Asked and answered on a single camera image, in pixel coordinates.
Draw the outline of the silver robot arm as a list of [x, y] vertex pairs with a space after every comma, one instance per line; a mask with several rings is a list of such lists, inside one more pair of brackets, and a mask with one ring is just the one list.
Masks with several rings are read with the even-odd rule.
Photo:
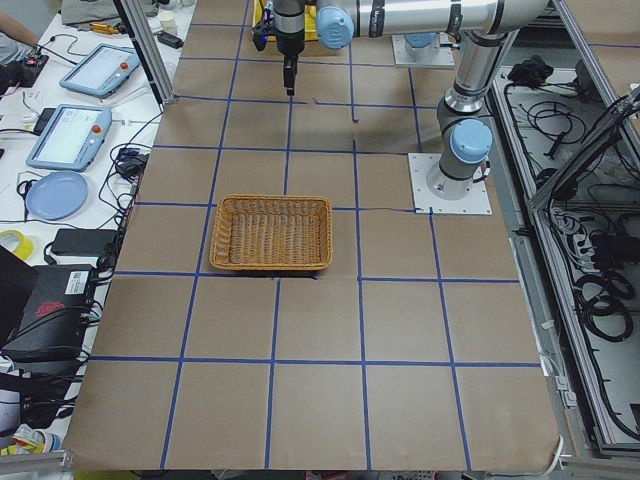
[[544, 10], [543, 1], [315, 1], [315, 31], [327, 49], [359, 37], [389, 36], [399, 66], [453, 68], [438, 104], [444, 150], [429, 168], [430, 192], [447, 201], [466, 197], [488, 158], [493, 137], [476, 116], [519, 30]]

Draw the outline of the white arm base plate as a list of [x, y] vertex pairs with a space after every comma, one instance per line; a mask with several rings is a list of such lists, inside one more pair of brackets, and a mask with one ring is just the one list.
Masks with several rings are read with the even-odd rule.
[[394, 35], [394, 62], [398, 67], [452, 70], [452, 42], [445, 33]]
[[491, 215], [481, 168], [471, 179], [457, 181], [440, 169], [440, 154], [410, 153], [409, 173], [414, 211], [420, 214]]

